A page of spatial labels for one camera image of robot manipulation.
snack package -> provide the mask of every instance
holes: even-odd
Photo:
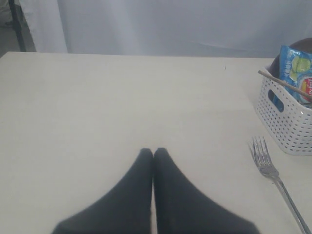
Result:
[[[279,76],[281,80],[312,95],[312,54],[283,45],[280,51]],[[306,97],[290,88],[285,87],[285,89],[301,104],[311,103]]]

wooden stick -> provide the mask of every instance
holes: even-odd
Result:
[[[294,90],[295,92],[301,94],[302,96],[305,96],[305,97],[308,98],[310,101],[312,101],[312,96],[310,96],[309,94],[303,92],[302,90],[300,90],[300,89],[298,89],[298,88],[292,86],[291,84],[288,84],[288,83],[285,82],[284,80],[280,80],[280,79],[278,79],[278,78],[275,78],[274,76],[272,76],[272,75],[270,75],[270,74],[268,74],[268,73],[266,73],[266,72],[263,72],[263,71],[258,71],[258,73],[261,74],[261,75],[263,75],[263,76],[265,76],[266,78],[269,78],[269,79],[275,81],[276,83],[279,83],[280,85],[283,85],[283,86],[285,86],[285,87],[288,87],[288,88]]]

silver fork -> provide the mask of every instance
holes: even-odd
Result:
[[[287,192],[284,183],[279,178],[278,170],[274,167],[271,161],[268,147],[267,147],[267,144],[265,143],[264,137],[262,139],[260,137],[259,138],[253,137],[253,148],[251,152],[253,155],[253,160],[257,168],[261,172],[261,174],[273,180],[274,184],[277,186],[278,190],[281,192],[290,211],[292,212],[295,220],[297,221],[301,232],[303,234],[311,234],[309,227],[307,226],[306,222],[303,220],[291,196]]]

white backdrop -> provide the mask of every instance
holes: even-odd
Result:
[[[275,57],[310,0],[20,0],[39,52]]]

black object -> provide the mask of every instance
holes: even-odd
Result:
[[[153,154],[142,149],[121,181],[99,201],[57,225],[53,234],[149,234]]]
[[[154,193],[158,234],[259,233],[200,192],[163,148],[154,154]]]
[[[306,53],[312,53],[312,38],[299,40],[294,44],[291,44],[290,48]],[[269,72],[272,76],[279,78],[279,55],[274,59],[273,63],[269,67]]]
[[[17,37],[18,43],[19,43],[19,50],[22,52],[26,52],[25,42],[23,39],[23,35],[21,33],[20,21],[19,21],[18,15],[16,13],[15,0],[9,0],[9,6],[10,6],[10,10],[11,10],[11,15],[12,15],[13,30],[15,31],[15,34],[16,34],[16,37]]]

